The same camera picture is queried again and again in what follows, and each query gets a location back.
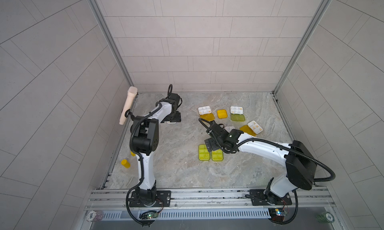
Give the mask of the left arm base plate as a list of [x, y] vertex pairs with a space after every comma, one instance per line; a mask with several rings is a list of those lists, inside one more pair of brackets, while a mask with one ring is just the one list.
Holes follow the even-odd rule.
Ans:
[[159, 208], [169, 207], [171, 200], [171, 191], [134, 191], [128, 197], [130, 208]]

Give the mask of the left green circuit board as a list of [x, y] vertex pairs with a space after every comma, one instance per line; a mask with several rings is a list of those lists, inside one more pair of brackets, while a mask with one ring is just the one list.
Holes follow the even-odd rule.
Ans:
[[159, 216], [157, 211], [147, 211], [140, 215], [140, 220], [153, 220]]

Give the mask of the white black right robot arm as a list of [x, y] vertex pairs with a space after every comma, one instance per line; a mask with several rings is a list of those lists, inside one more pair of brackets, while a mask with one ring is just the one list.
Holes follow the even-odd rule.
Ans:
[[297, 189], [309, 191], [313, 183], [330, 182], [336, 178], [334, 171], [315, 159], [300, 141], [278, 143], [253, 137], [238, 129], [228, 132], [215, 121], [200, 118], [199, 122], [210, 136], [205, 140], [209, 152], [252, 153], [286, 167], [283, 174], [269, 181], [263, 192], [264, 201], [270, 205], [279, 204], [289, 192]]

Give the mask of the black microphone stand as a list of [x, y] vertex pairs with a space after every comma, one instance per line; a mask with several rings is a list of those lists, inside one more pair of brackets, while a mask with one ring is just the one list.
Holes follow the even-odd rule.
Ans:
[[134, 114], [133, 114], [133, 112], [130, 110], [130, 109], [128, 109], [126, 112], [125, 112], [125, 118], [126, 119], [131, 119], [131, 121], [134, 121], [135, 120], [135, 116], [134, 116]]

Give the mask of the pink pillbox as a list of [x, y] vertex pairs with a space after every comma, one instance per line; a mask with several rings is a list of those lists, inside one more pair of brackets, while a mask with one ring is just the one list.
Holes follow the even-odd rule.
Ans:
[[226, 127], [225, 127], [225, 130], [226, 130], [227, 132], [231, 132], [233, 129], [235, 129], [235, 127], [233, 127], [233, 126], [226, 126]]

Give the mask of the yellow pillbox right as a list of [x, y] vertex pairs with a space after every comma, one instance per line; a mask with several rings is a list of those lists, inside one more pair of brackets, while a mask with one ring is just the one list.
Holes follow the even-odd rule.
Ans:
[[263, 132], [263, 128], [254, 120], [250, 121], [247, 125], [240, 127], [240, 130], [251, 136], [257, 136]]

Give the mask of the right poker chip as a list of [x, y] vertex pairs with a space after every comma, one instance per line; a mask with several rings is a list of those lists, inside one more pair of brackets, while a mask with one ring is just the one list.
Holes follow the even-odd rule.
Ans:
[[330, 212], [323, 212], [316, 216], [316, 220], [319, 223], [332, 224], [335, 221], [335, 217]]

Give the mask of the beige microphone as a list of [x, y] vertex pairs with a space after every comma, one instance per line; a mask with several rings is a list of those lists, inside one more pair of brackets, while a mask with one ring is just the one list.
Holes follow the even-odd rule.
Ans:
[[131, 109], [131, 106], [133, 104], [133, 101], [134, 101], [137, 93], [138, 93], [138, 89], [134, 86], [131, 86], [128, 89], [127, 98], [126, 98], [126, 101], [125, 101], [125, 104], [124, 104], [124, 107], [123, 107], [123, 110], [122, 110], [122, 113], [121, 113], [121, 116], [119, 119], [119, 125], [125, 124], [126, 119], [127, 119], [126, 112]]

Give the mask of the small yellow pillbox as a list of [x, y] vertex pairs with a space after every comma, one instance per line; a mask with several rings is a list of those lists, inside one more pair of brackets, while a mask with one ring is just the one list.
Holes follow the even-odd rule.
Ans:
[[217, 110], [217, 116], [219, 119], [225, 119], [228, 117], [228, 114], [225, 109], [220, 109], [220, 110]]

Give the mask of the yellow six-slot pillbox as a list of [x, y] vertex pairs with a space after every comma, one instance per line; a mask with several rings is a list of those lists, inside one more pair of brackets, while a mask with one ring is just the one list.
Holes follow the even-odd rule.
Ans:
[[212, 109], [210, 106], [202, 106], [198, 108], [198, 112], [200, 118], [205, 119], [207, 121], [213, 121], [215, 116], [213, 115]]

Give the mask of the poker chip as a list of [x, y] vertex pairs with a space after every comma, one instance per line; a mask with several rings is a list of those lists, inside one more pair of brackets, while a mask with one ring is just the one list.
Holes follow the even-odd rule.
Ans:
[[316, 216], [316, 220], [319, 223], [332, 224], [335, 221], [335, 217], [330, 212], [323, 212]]
[[103, 211], [89, 211], [86, 215], [86, 220], [88, 222], [100, 222], [104, 215]]

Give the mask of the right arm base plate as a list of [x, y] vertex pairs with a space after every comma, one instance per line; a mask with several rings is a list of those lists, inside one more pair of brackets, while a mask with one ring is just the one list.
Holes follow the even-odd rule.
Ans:
[[287, 193], [284, 197], [276, 197], [275, 195], [267, 196], [265, 190], [250, 190], [246, 198], [250, 199], [253, 206], [283, 206], [292, 205], [293, 194]]

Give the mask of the right green circuit board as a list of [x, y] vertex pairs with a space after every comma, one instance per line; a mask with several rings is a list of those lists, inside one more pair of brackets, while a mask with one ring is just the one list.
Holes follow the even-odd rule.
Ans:
[[269, 214], [270, 214], [270, 221], [275, 221], [278, 223], [284, 222], [286, 216], [289, 214], [289, 212], [283, 210], [283, 209], [269, 209]]

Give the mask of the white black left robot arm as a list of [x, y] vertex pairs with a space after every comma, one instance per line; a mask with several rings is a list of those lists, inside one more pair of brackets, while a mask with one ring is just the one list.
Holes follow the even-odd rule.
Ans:
[[134, 187], [133, 199], [147, 207], [155, 204], [157, 196], [153, 155], [160, 141], [159, 124], [181, 122], [178, 108], [182, 102], [178, 94], [169, 92], [145, 116], [134, 116], [129, 110], [125, 113], [133, 121], [130, 150], [136, 155], [139, 168], [139, 183]]

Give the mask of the green pillbox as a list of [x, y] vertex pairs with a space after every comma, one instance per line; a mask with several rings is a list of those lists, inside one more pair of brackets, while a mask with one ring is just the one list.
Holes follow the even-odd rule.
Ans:
[[231, 120], [236, 122], [244, 122], [244, 109], [240, 106], [231, 106], [230, 107]]
[[214, 162], [220, 162], [224, 160], [224, 153], [221, 149], [211, 152], [211, 159]]
[[209, 161], [211, 159], [211, 154], [205, 144], [198, 146], [198, 157], [200, 161]]

